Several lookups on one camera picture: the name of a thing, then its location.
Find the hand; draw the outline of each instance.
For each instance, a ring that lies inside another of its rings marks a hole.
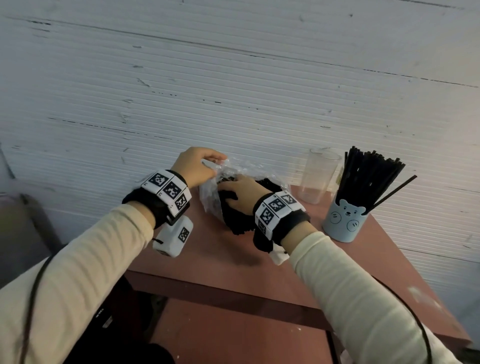
[[[227,156],[213,149],[191,146],[180,153],[171,170],[180,174],[189,188],[199,186],[216,176],[216,171],[204,166],[202,159],[219,163]]]
[[[253,178],[245,177],[239,174],[237,180],[222,182],[218,185],[219,191],[233,191],[237,194],[238,200],[227,198],[227,204],[245,215],[253,215],[253,207],[258,200],[271,193],[262,185],[258,184]]]

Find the left hand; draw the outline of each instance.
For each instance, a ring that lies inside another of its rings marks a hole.
[[[204,166],[202,159],[219,163],[227,159],[227,156],[214,149],[191,146],[180,153],[171,170],[179,173],[189,188],[199,186],[216,176],[216,171]]]

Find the bundle of black straws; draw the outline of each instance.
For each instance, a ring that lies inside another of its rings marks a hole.
[[[381,200],[378,200],[399,175],[405,164],[400,158],[385,159],[376,151],[362,152],[354,146],[345,152],[345,165],[335,202],[339,205],[344,199],[349,204],[367,210],[366,215],[383,201],[412,182],[417,176],[412,176]]]

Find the clear plastic cup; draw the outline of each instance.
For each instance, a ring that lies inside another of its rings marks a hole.
[[[299,197],[310,204],[319,203],[341,159],[341,156],[328,149],[310,149],[301,179]]]

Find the right hand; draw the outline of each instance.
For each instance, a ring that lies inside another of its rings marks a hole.
[[[245,215],[253,215],[253,207],[258,200],[266,194],[271,193],[271,191],[258,184],[253,178],[245,177],[241,174],[237,176],[235,181],[220,183],[218,190],[235,192],[238,200],[227,198],[225,201],[231,208]]]

